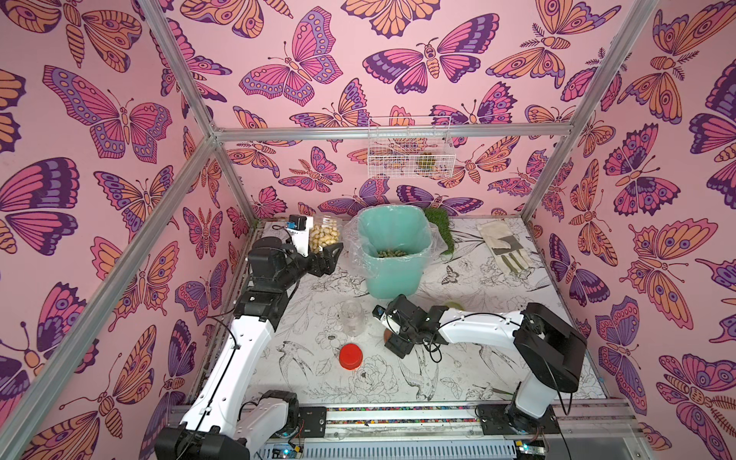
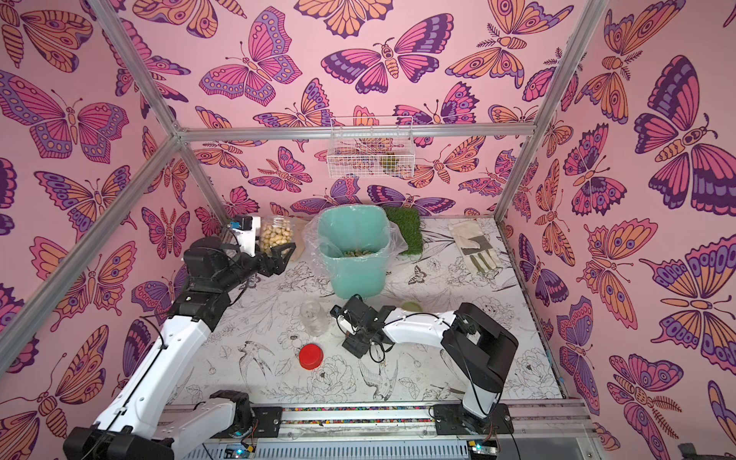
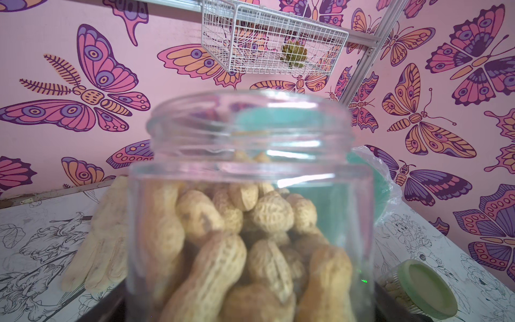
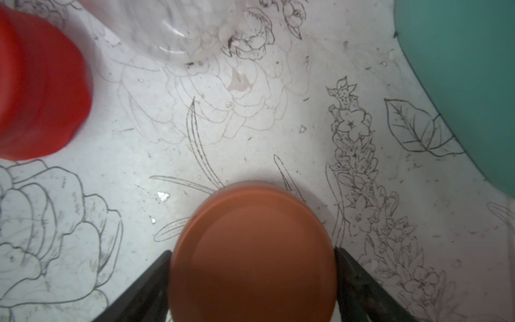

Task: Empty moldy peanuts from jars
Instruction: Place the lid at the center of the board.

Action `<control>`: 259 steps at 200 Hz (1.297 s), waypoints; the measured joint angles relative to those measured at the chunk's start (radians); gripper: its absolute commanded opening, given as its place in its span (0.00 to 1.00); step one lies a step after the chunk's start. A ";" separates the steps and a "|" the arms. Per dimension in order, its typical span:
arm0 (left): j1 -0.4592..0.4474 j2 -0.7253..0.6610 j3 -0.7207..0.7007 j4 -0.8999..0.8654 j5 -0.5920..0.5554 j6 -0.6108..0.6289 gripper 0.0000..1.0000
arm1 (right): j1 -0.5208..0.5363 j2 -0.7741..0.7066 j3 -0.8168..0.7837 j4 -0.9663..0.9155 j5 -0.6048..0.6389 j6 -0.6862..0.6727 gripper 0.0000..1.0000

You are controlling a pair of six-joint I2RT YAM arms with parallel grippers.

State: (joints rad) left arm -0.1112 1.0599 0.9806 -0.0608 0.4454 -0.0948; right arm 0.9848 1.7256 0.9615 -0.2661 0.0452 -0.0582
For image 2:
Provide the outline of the brown-lid peanut jar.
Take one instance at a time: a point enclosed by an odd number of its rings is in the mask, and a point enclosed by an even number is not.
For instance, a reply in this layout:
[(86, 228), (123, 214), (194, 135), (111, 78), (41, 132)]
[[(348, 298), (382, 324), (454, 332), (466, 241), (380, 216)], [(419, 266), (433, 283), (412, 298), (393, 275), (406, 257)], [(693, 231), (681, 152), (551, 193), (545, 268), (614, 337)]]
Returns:
[(294, 242), (294, 224), (292, 218), (269, 216), (262, 219), (260, 230), (260, 248), (270, 254), (273, 247)]

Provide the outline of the clear jar of peanuts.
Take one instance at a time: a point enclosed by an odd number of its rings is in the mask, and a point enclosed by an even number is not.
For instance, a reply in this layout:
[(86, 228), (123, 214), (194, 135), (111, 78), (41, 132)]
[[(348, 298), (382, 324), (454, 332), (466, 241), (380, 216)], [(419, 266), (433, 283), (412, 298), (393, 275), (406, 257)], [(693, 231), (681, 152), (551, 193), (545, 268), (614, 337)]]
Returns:
[(316, 301), (305, 302), (299, 309), (301, 322), (312, 337), (320, 337), (329, 330), (329, 316)]

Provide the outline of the red jar lid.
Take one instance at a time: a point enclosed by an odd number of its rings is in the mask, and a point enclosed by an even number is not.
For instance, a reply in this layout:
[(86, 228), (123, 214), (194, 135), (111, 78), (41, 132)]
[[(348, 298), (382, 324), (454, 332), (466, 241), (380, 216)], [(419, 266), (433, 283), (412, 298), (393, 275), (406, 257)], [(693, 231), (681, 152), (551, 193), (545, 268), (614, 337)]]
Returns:
[(309, 343), (300, 349), (298, 360), (303, 369), (312, 371), (322, 364), (324, 352), (318, 345)]

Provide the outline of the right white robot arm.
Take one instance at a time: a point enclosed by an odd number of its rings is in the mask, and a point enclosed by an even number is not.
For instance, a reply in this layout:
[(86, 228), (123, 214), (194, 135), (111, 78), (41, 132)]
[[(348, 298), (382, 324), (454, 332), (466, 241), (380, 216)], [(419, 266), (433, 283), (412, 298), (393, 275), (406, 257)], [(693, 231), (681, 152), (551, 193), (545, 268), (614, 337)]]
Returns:
[(462, 414), (489, 419), (500, 402), (519, 347), (517, 338), (481, 308), (464, 302), (453, 312), (409, 312), (393, 306), (376, 310), (354, 295), (330, 310), (345, 334), (342, 347), (356, 358), (380, 362), (397, 345), (418, 344), (445, 351), (469, 381)]

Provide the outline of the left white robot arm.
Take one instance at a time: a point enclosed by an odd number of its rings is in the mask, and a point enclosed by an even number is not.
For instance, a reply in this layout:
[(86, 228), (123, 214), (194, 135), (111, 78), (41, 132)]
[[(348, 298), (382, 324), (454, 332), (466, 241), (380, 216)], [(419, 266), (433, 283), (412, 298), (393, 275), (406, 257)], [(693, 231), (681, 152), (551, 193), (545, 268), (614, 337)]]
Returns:
[(68, 459), (182, 459), (218, 433), (254, 435), (257, 418), (247, 393), (218, 390), (201, 406), (161, 429), (170, 396), (191, 370), (197, 351), (233, 306), (233, 289), (255, 274), (282, 274), (295, 243), (269, 251), (241, 251), (218, 237), (202, 238), (185, 251), (189, 279), (172, 303), (158, 339), (119, 396), (90, 427), (76, 427), (63, 444)]

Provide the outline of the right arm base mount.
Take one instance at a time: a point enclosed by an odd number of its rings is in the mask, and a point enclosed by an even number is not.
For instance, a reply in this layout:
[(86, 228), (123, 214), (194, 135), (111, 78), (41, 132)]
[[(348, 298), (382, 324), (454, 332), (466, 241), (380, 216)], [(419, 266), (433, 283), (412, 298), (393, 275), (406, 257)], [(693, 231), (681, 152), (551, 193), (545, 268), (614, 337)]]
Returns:
[(507, 404), (497, 404), (491, 414), (478, 418), (461, 404), (435, 404), (429, 409), (438, 435), (513, 434), (514, 426)]

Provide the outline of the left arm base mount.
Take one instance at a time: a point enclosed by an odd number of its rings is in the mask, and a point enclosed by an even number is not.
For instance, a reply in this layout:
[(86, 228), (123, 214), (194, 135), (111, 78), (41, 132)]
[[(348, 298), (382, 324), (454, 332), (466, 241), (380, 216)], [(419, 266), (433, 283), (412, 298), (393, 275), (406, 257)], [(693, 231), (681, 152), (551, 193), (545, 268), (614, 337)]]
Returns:
[(234, 404), (234, 415), (226, 427), (215, 431), (211, 439), (276, 438), (283, 418), (283, 406), (262, 406), (251, 402), (250, 396), (237, 390), (218, 390), (207, 403)]

